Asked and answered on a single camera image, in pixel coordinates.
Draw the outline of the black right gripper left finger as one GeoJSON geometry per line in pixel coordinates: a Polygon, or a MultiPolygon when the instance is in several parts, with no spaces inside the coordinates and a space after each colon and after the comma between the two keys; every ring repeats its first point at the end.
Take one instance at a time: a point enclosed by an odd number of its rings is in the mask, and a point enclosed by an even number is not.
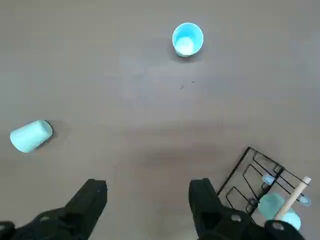
{"type": "Polygon", "coordinates": [[[0,222],[2,240],[87,240],[108,199],[104,180],[88,179],[64,206],[38,214],[28,224],[16,227],[0,222]]]}

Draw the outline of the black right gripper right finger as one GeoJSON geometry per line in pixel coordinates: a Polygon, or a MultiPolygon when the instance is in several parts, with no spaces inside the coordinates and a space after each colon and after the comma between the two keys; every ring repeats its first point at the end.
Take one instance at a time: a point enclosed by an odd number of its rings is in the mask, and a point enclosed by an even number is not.
{"type": "Polygon", "coordinates": [[[289,223],[268,220],[255,224],[251,216],[224,206],[208,178],[191,180],[189,205],[199,240],[303,240],[289,223]]]}

